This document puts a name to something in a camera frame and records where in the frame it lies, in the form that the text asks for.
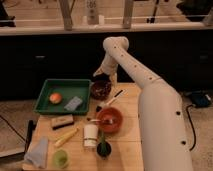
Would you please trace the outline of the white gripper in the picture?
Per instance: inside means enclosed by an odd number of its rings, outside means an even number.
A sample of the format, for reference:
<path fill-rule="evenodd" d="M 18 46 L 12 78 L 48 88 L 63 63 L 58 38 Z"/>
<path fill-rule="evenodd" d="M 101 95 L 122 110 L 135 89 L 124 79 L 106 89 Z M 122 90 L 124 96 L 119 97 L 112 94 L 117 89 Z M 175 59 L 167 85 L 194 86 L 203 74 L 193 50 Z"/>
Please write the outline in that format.
<path fill-rule="evenodd" d="M 94 73 L 93 77 L 99 76 L 103 73 L 110 75 L 109 79 L 113 87 L 116 87 L 117 85 L 117 62 L 108 54 L 105 55 L 101 68 L 98 68 Z"/>

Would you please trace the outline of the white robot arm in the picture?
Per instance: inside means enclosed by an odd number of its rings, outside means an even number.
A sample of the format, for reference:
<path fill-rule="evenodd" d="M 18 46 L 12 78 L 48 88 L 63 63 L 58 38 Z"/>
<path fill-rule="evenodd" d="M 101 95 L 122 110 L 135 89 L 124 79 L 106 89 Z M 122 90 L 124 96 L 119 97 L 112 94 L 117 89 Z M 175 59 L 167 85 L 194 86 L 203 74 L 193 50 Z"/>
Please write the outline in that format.
<path fill-rule="evenodd" d="M 103 48 L 105 57 L 94 76 L 113 77 L 121 66 L 141 89 L 138 114 L 144 170 L 194 171 L 179 93 L 127 52 L 126 37 L 107 37 Z"/>

